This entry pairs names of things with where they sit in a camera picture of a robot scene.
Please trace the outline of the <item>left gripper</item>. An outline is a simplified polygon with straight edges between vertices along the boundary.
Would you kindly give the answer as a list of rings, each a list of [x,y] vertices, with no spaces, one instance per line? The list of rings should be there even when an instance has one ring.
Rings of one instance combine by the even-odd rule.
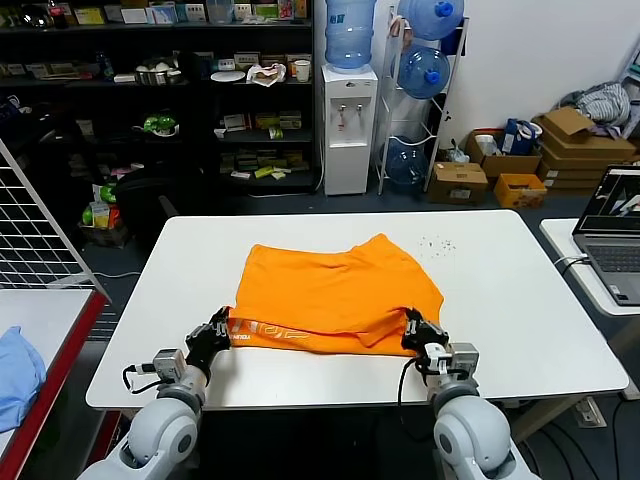
[[[185,342],[189,353],[186,364],[201,371],[210,371],[218,353],[231,348],[228,330],[229,314],[225,307],[214,313],[209,323],[197,327],[187,336]]]

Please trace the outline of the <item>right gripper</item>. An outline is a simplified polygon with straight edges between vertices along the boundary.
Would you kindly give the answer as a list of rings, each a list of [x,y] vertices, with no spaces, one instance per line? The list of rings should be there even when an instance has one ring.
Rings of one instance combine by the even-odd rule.
[[[427,323],[415,309],[406,309],[407,325],[401,346],[414,353],[422,363],[438,363],[448,359],[446,344],[448,334],[439,326]]]

